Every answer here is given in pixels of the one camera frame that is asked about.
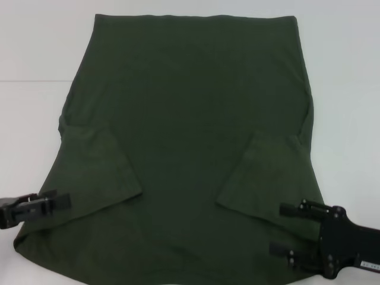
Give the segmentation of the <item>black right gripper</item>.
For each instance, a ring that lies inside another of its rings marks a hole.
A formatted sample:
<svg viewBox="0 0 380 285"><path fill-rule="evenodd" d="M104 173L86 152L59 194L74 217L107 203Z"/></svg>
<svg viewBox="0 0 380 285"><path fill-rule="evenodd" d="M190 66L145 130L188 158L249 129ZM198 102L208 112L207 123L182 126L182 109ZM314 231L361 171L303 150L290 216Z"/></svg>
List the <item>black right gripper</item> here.
<svg viewBox="0 0 380 285"><path fill-rule="evenodd" d="M270 255L285 258L289 267L323 270L322 276L330 280L347 267L379 273L379 230L353 223L343 207L303 199L298 206L281 203L279 213L321 222L319 241L310 252L270 242Z"/></svg>

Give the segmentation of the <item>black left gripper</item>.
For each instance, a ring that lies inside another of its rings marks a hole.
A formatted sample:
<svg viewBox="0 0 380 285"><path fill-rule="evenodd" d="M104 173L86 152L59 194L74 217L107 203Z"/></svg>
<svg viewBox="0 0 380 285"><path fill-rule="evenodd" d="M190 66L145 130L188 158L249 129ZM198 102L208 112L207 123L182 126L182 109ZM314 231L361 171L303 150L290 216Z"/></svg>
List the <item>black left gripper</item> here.
<svg viewBox="0 0 380 285"><path fill-rule="evenodd" d="M51 216L57 211L71 208L70 195L58 195L56 189L42 193L42 197L42 204L37 194L1 198L1 229L10 229L21 222Z"/></svg>

